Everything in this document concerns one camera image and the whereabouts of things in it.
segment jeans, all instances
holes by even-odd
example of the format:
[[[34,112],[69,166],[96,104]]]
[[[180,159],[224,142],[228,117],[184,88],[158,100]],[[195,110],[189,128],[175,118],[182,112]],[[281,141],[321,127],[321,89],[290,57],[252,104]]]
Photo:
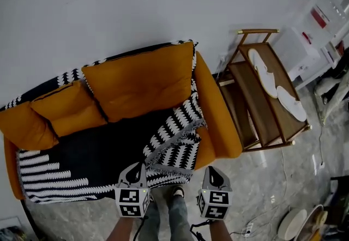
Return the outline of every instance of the jeans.
[[[149,204],[146,216],[148,219],[141,228],[139,241],[158,241],[160,214],[156,203]],[[180,195],[174,196],[169,205],[169,220],[171,241],[194,241],[189,231],[185,201]]]

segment orange sofa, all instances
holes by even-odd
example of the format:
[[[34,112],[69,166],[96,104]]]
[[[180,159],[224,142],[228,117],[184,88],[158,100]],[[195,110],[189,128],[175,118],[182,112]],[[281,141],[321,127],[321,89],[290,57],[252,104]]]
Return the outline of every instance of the orange sofa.
[[[199,169],[217,158],[237,158],[242,152],[242,145],[220,90],[198,52],[194,73],[199,104],[208,127],[197,130],[202,139],[195,166],[195,169]],[[10,184],[15,197],[21,200],[25,197],[17,175],[16,150],[17,147],[4,138]]]

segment sofa armrest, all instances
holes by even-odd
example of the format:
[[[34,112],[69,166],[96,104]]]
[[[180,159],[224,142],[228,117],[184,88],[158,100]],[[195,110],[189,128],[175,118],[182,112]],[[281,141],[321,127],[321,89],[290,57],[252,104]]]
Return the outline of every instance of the sofa armrest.
[[[216,157],[237,158],[242,152],[242,145],[234,122],[206,63],[198,52],[196,54],[194,73],[198,101]]]
[[[21,189],[20,181],[18,178],[18,172],[17,172],[17,158],[16,158],[17,147],[5,137],[4,137],[4,151],[5,151],[7,174],[9,177],[12,192],[16,197],[16,199],[23,200],[25,199],[25,197]]]

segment white cord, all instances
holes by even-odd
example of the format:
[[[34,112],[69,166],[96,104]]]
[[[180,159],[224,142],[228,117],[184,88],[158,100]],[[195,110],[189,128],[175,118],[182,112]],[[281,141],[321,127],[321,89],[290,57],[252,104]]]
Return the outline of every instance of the white cord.
[[[269,222],[267,222],[267,223],[264,224],[264,225],[261,225],[261,226],[258,227],[256,230],[254,230],[251,234],[255,233],[255,232],[258,231],[259,229],[261,229],[261,228],[263,228],[263,227],[265,227],[265,226],[268,226],[268,225],[270,225],[270,230],[272,231],[272,230],[273,230],[272,221],[274,220],[275,215],[276,215],[276,213],[278,212],[278,210],[279,210],[281,204],[284,202],[284,199],[285,199],[285,196],[286,196],[286,193],[287,193],[287,174],[286,174],[286,171],[285,171],[284,151],[282,150],[282,148],[280,148],[280,150],[281,150],[281,157],[282,157],[282,170],[284,171],[284,176],[285,176],[285,181],[286,181],[286,187],[285,187],[284,195],[283,195],[283,197],[282,197],[282,199],[281,199],[281,202],[280,202],[277,206],[275,206],[273,209],[271,209],[271,210],[269,210],[269,211],[266,211],[266,212],[264,212],[264,213],[258,215],[257,217],[253,218],[252,220],[250,220],[250,221],[247,223],[247,225],[248,225],[249,223],[255,221],[255,220],[258,219],[259,217],[261,217],[261,216],[263,216],[263,215],[265,215],[265,214],[267,214],[267,213],[269,213],[269,212],[271,212],[271,211],[273,211],[273,210],[276,209],[276,211],[274,212],[274,215],[273,215],[272,218],[269,220]],[[264,230],[261,231],[260,233],[256,234],[256,235],[254,235],[254,236],[248,236],[248,237],[246,237],[245,239],[250,239],[250,238],[256,237],[256,236],[260,235],[260,234],[263,233],[263,232],[264,232]]]

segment person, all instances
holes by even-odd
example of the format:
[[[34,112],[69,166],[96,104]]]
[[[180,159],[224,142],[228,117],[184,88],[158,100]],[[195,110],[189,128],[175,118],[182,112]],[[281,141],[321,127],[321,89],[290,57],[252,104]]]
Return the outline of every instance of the person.
[[[344,50],[343,43],[336,47],[342,58],[335,69],[328,70],[322,80],[315,86],[314,94],[322,97],[325,104],[323,110],[318,111],[321,124],[325,126],[327,117],[342,102],[349,97],[349,48]]]
[[[184,190],[181,186],[173,188],[168,207],[171,241],[194,241],[190,233]],[[148,219],[144,221],[140,230],[139,241],[158,241],[160,214],[153,198],[151,198],[146,216]],[[129,241],[133,221],[133,218],[120,218],[106,241]],[[209,227],[212,241],[232,241],[222,220],[214,221]]]

